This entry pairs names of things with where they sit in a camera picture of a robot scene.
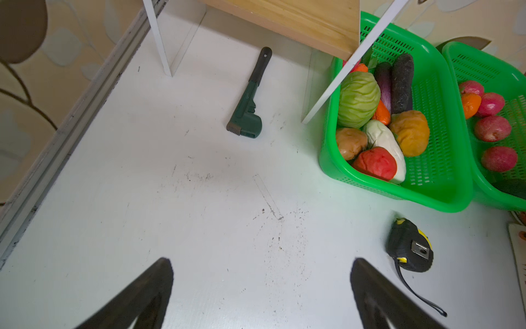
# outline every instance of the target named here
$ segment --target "green cabbage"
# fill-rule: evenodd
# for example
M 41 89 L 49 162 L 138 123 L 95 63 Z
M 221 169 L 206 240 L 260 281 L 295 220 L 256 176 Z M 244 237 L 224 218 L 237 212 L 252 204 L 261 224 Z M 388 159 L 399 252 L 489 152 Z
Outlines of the green cabbage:
M 338 124 L 360 128 L 371 120 L 379 102 L 380 87 L 371 73 L 349 73 L 341 83 Z

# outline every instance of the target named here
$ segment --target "tape measure wrist strap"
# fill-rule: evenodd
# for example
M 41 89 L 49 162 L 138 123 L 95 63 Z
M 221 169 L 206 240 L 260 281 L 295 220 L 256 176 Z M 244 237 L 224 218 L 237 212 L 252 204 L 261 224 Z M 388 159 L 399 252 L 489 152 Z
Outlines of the tape measure wrist strap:
M 393 257 L 393 260 L 394 260 L 394 266 L 396 267 L 396 272 L 398 273 L 398 277 L 402 281 L 403 285 L 406 286 L 406 288 L 409 289 L 410 292 L 412 292 L 416 297 L 420 298 L 420 300 L 422 300 L 424 303 L 428 304 L 429 306 L 437 310 L 437 312 L 440 313 L 440 315 L 447 317 L 448 314 L 440 306 L 438 306 L 437 304 L 433 302 L 430 302 L 429 300 L 423 297 L 420 297 L 416 292 L 414 292 L 413 289 L 411 289 L 411 287 L 407 284 L 406 280 L 403 279 L 402 272 L 400 270 L 400 265 L 398 264 L 398 260 L 394 257 Z

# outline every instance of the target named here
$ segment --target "green plastic basket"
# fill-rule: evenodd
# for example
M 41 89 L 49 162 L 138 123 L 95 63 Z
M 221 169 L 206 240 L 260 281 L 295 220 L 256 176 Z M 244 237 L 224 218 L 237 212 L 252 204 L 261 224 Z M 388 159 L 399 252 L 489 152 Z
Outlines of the green plastic basket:
M 374 27 L 378 18 L 361 13 L 361 39 Z M 406 157 L 406 180 L 392 184 L 362 174 L 340 155 L 336 128 L 340 88 L 329 100 L 325 117 L 325 136 L 319 162 L 330 177 L 366 190 L 420 203 L 443 212 L 465 209 L 473 197 L 473 184 L 466 148 L 466 127 L 460 116 L 458 88 L 441 54 L 430 43 L 390 24 L 373 45 L 373 56 L 391 63 L 402 53 L 414 59 L 412 85 L 413 108 L 426 116 L 431 136 L 426 151 L 417 157 Z M 342 60 L 335 58 L 333 77 L 341 70 Z
M 470 142 L 469 163 L 473 172 L 474 199 L 477 202 L 506 210 L 526 210 L 526 200 L 504 193 L 491 183 L 510 178 L 526 180 L 526 77 L 510 64 L 483 51 L 459 42 L 449 42 L 442 49 L 455 83 L 474 80 L 484 86 L 484 91 L 500 94 L 506 105 L 498 115 L 511 124 L 511 135 L 496 143 L 478 140 L 473 127 L 479 120 L 466 121 L 466 138 Z M 456 94 L 460 109 L 460 94 Z M 480 164 L 482 152 L 491 146 L 508 146 L 515 149 L 519 161 L 514 169 L 505 173 L 491 172 Z

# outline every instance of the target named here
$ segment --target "floral wallpaper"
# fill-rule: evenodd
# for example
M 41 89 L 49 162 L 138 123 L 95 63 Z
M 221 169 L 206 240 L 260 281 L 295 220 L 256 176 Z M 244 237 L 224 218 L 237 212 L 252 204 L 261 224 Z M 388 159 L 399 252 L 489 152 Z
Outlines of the floral wallpaper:
M 381 16 L 391 0 L 362 0 Z M 410 0 L 394 23 L 434 46 L 456 39 L 526 71 L 526 0 Z
M 142 6 L 141 0 L 0 0 L 0 204 Z

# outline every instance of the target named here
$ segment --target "tape measure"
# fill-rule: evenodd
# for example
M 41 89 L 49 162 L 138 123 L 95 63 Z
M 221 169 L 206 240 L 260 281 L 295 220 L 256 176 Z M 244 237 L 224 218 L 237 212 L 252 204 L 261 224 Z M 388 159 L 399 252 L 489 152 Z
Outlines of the tape measure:
M 437 304 L 420 297 L 409 287 L 406 280 L 402 277 L 400 268 L 413 272 L 425 272 L 433 264 L 433 249 L 427 236 L 406 218 L 397 219 L 391 228 L 387 241 L 387 253 L 394 260 L 398 276 L 402 283 L 416 297 L 424 303 L 433 307 L 442 316 L 448 314 Z

